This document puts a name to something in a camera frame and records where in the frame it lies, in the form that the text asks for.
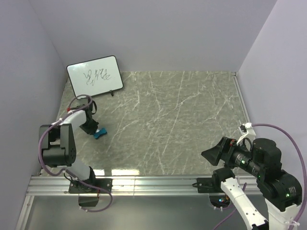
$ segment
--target white cable clip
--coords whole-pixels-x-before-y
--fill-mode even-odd
[[[298,226],[300,226],[300,223],[298,223],[298,222],[296,222],[296,221],[294,221],[294,220],[292,220],[291,221],[291,223],[289,222],[289,221],[285,221],[284,222],[285,224],[287,224],[287,225],[293,225],[293,226],[295,226],[295,227],[298,227]]]
[[[255,137],[256,137],[256,133],[252,127],[252,124],[249,122],[249,123],[245,123],[243,124],[245,129],[246,129],[246,132],[243,132],[240,128],[240,132],[242,134],[242,136],[238,139],[238,141],[236,142],[236,145],[239,145],[241,141],[243,141],[244,138],[249,138],[250,141],[252,142]]]

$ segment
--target whiteboard frame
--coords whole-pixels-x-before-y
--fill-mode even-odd
[[[122,83],[122,85],[123,85],[123,87],[121,87],[120,89],[111,90],[111,91],[112,91],[112,92],[115,92],[115,91],[118,91],[118,90],[122,90],[122,89],[124,88],[124,82],[123,82],[123,78],[122,78],[122,76],[121,76],[121,72],[120,72],[119,67],[118,67],[117,58],[116,58],[114,55],[110,55],[110,56],[106,56],[106,57],[99,57],[99,58],[95,58],[95,59],[88,60],[88,61],[82,61],[82,62],[70,64],[70,65],[68,65],[68,66],[66,67],[66,71],[67,71],[69,80],[70,80],[70,82],[71,82],[71,87],[72,87],[73,94],[75,95],[75,97],[78,96],[78,95],[76,95],[75,89],[73,88],[72,81],[71,81],[71,77],[69,76],[69,73],[68,73],[68,67],[69,67],[69,66],[73,66],[73,65],[77,65],[77,64],[86,63],[86,62],[89,62],[89,61],[95,61],[95,60],[99,60],[99,59],[109,58],[109,57],[114,57],[114,58],[115,58],[115,61],[116,61],[116,64],[117,64],[117,68],[118,68],[118,71],[119,71],[119,76],[120,76],[120,79],[121,79],[121,83]],[[91,97],[96,97],[96,96],[100,96],[100,95],[104,95],[104,94],[108,94],[108,93],[111,93],[111,92],[110,92],[110,91],[109,91],[109,92],[103,92],[103,93],[99,93],[99,94],[92,95]]]

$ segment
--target handwritten text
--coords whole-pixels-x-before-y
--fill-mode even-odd
[[[107,69],[95,69],[95,72],[91,69],[88,70],[87,74],[84,73],[85,78],[87,79],[87,85],[95,85],[95,82],[101,78],[103,80],[109,80],[111,78],[110,74],[107,73]]]

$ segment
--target metal extrusion rail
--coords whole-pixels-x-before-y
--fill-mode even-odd
[[[99,176],[112,178],[113,196],[198,196],[197,188],[192,187],[196,178],[211,177],[203,175],[188,176]],[[260,194],[256,179],[253,176],[240,176],[239,183],[243,187],[247,183],[247,194]],[[26,196],[94,196],[93,194],[69,194],[70,182],[64,177],[31,178]]]

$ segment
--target blue object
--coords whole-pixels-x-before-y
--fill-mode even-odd
[[[95,139],[100,138],[102,135],[107,134],[107,131],[105,128],[100,129],[98,132],[96,132],[93,136]]]

